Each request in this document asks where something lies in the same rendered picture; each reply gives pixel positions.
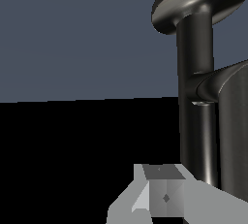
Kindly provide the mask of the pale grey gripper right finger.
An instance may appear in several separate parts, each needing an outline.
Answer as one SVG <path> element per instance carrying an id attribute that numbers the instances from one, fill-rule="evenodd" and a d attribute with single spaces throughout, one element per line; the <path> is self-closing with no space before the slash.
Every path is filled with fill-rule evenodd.
<path id="1" fill-rule="evenodd" d="M 142 167 L 154 224 L 248 224 L 248 203 L 196 180 L 181 164 Z"/>

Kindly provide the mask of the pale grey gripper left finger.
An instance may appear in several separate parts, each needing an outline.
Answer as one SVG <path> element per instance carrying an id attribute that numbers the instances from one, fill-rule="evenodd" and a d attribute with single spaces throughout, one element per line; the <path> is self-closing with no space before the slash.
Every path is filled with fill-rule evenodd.
<path id="1" fill-rule="evenodd" d="M 149 211 L 149 181 L 142 164 L 134 165 L 134 179 L 108 208 L 107 224 L 153 224 Z"/>

